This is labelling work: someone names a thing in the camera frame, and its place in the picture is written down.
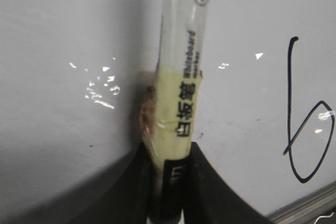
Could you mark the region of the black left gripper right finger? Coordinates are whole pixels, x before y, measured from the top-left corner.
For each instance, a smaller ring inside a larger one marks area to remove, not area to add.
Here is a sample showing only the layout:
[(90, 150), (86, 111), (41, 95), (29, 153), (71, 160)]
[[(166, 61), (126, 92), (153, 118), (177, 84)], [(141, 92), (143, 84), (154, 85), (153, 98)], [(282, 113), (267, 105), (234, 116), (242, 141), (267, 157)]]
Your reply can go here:
[(221, 179), (195, 142), (189, 156), (183, 211), (185, 223), (271, 223)]

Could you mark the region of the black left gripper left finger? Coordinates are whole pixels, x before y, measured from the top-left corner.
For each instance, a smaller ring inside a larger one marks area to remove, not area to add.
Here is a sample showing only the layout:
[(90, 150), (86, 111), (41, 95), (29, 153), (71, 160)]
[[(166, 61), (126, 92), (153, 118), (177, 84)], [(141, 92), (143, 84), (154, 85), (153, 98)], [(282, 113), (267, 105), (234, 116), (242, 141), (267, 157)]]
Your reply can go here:
[(112, 170), (24, 217), (25, 223), (146, 223), (152, 167), (143, 143), (120, 176)]

